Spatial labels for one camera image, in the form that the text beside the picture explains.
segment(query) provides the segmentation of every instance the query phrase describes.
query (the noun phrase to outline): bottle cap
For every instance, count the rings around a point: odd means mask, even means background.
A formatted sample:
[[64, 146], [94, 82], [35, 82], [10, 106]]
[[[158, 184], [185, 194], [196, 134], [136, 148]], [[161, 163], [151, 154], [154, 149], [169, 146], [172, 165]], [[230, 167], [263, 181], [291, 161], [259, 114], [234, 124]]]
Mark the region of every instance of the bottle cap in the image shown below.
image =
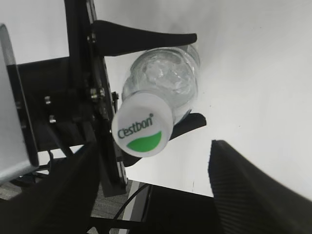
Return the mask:
[[149, 157], [167, 145], [174, 126], [170, 106], [159, 96], [138, 92], [117, 111], [112, 134], [117, 145], [130, 155]]

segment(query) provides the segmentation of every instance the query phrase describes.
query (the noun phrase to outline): white backdrop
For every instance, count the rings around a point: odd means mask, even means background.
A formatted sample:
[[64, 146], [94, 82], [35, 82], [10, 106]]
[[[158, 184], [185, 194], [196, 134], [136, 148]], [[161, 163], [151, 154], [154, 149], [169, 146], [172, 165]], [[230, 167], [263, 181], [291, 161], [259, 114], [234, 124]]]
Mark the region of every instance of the white backdrop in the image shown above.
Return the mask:
[[[312, 199], [312, 2], [309, 0], [96, 0], [97, 16], [160, 32], [196, 32], [201, 57], [194, 111], [208, 126], [127, 169], [130, 179], [212, 195], [212, 139], [224, 139]], [[62, 0], [0, 1], [18, 63], [67, 56]], [[107, 58], [121, 91], [137, 54]]]

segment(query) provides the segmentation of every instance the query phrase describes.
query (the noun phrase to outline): gray metal panel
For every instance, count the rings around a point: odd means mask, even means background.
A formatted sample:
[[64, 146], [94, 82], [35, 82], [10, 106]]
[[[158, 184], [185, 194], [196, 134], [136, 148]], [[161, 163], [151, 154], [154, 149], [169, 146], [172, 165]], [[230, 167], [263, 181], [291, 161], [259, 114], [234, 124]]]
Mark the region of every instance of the gray metal panel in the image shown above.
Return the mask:
[[7, 70], [10, 65], [15, 65], [14, 54], [7, 29], [0, 24], [0, 184], [37, 167], [28, 156]]

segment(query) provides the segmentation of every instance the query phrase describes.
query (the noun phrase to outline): clear water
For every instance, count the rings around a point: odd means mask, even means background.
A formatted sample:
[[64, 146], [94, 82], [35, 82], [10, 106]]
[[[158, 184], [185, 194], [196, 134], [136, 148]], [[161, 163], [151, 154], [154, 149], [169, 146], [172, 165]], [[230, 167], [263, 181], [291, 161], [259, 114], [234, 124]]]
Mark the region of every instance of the clear water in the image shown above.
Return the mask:
[[198, 64], [179, 48], [147, 51], [132, 65], [124, 84], [122, 99], [138, 91], [151, 91], [172, 108], [175, 124], [191, 110], [197, 96]]

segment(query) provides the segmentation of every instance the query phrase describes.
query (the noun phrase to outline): metal plate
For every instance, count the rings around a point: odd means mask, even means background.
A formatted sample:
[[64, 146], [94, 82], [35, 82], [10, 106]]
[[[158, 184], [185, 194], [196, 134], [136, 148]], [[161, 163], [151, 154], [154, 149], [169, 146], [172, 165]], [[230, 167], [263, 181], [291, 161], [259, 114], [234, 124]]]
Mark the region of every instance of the metal plate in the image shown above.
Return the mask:
[[38, 164], [10, 38], [0, 24], [0, 184], [33, 171]]

